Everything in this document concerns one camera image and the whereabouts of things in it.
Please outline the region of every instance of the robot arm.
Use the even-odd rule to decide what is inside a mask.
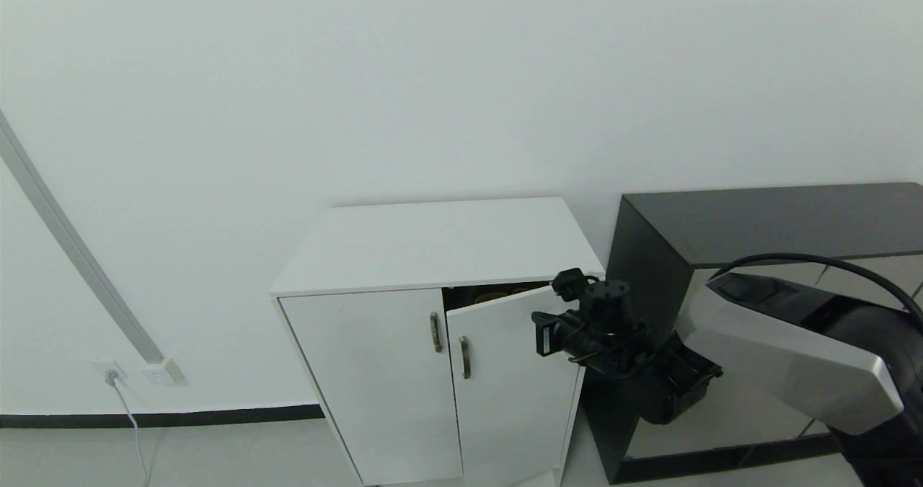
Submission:
[[[829,426],[865,485],[923,484],[919,307],[904,312],[784,280],[719,274],[657,346],[643,313],[630,309],[626,283],[564,271],[553,287],[566,301],[579,299],[580,309],[533,313],[538,353],[564,351],[612,379],[652,424],[673,421],[712,379],[734,373]]]

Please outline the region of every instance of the white wall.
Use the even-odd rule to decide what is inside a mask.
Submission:
[[[0,105],[155,388],[7,175],[6,413],[310,403],[265,294],[330,204],[907,177],[923,0],[2,0]]]

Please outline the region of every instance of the cabinet door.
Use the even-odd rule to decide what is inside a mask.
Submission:
[[[449,310],[461,457],[469,487],[507,487],[563,465],[580,367],[563,353],[547,358],[535,353],[531,313],[560,314],[568,306],[576,302],[564,303],[547,286]],[[468,348],[462,348],[463,338]]]
[[[462,476],[441,290],[284,297],[281,305],[363,483]]]
[[[901,287],[907,294],[913,296],[914,292],[923,282],[923,255],[890,256],[887,258],[870,258],[864,260],[850,260],[850,263],[865,267],[870,271],[879,273]],[[873,303],[878,303],[891,309],[901,309],[902,305],[896,297],[882,289],[877,284],[868,281],[862,276],[830,267],[824,271],[818,282],[820,289],[829,290],[844,296],[857,297]]]

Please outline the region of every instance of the white cabinet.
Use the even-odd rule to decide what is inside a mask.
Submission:
[[[583,369],[531,313],[573,267],[603,276],[561,198],[322,215],[271,294],[357,483],[558,483]]]

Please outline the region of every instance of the open cabinet door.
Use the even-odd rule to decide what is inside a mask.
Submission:
[[[577,302],[546,286],[447,313],[468,487],[509,487],[563,466],[580,367],[535,353],[531,313],[568,307]]]

